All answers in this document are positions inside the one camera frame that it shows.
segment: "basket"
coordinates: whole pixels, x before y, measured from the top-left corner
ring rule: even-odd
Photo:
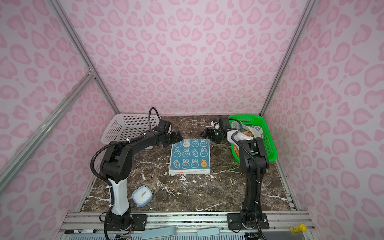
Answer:
[[[273,143],[271,133],[269,132],[268,126],[264,120],[264,118],[259,115],[232,115],[229,118],[234,118],[242,122],[245,126],[260,126],[263,129],[264,133],[264,146],[266,153],[268,155],[269,162],[273,162],[277,159],[277,150],[275,144]],[[240,159],[235,154],[235,149],[233,144],[231,143],[232,154],[235,157],[237,162],[240,162]]]
[[[151,115],[151,127],[157,126],[157,116]],[[113,117],[105,129],[101,142],[108,144],[111,141],[126,141],[127,138],[134,138],[148,130],[147,114],[121,113]]]

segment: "pink heart pattern wallpaper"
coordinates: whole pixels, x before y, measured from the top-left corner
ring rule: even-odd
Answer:
[[[90,160],[114,113],[91,82],[0,196],[0,239],[54,239],[91,184]]]
[[[306,0],[65,0],[121,112],[259,113]]]
[[[44,0],[0,3],[0,170],[87,69]]]
[[[266,114],[321,239],[384,238],[384,1],[321,0]]]

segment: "green plastic basket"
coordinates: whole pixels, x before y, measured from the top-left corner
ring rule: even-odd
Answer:
[[[275,144],[273,143],[271,133],[269,132],[268,126],[264,120],[264,118],[260,117],[259,115],[232,115],[229,118],[234,118],[242,122],[245,126],[260,126],[263,129],[264,133],[264,146],[266,153],[268,155],[269,162],[273,162],[277,159],[277,150],[275,147]],[[235,154],[235,149],[233,147],[233,144],[231,143],[231,149],[232,149],[232,155],[235,157],[235,160],[237,162],[240,162],[240,159]]]

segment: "white plastic basket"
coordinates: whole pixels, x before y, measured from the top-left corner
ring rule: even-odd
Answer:
[[[159,120],[156,114],[151,115],[151,128],[157,126]],[[111,141],[125,141],[134,138],[148,130],[147,114],[121,113],[113,117],[105,129],[101,142],[108,144]]]

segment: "yellow cap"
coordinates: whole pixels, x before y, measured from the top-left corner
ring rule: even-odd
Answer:
[[[305,232],[307,230],[307,227],[304,224],[299,225],[298,227],[301,231]]]

